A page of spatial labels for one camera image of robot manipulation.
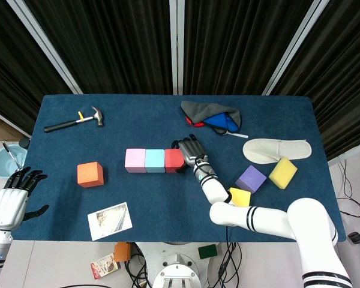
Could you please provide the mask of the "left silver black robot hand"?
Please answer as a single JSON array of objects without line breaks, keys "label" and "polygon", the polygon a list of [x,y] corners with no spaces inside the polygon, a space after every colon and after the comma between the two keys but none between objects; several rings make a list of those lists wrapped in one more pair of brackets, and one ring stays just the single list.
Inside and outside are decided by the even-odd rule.
[{"label": "left silver black robot hand", "polygon": [[47,178],[42,170],[25,167],[14,172],[0,190],[0,230],[16,230],[24,221],[43,215],[49,208],[44,205],[27,212],[26,207],[38,183]]}]

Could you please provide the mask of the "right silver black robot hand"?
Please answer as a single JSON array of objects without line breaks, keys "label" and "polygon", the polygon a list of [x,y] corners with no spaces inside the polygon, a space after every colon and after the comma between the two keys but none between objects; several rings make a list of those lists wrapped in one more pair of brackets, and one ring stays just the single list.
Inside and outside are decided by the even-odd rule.
[{"label": "right silver black robot hand", "polygon": [[175,169],[176,173],[183,173],[187,168],[193,168],[197,158],[207,160],[208,156],[202,144],[194,134],[189,134],[181,140],[174,140],[171,145],[172,149],[179,149],[182,153],[184,164]]}]

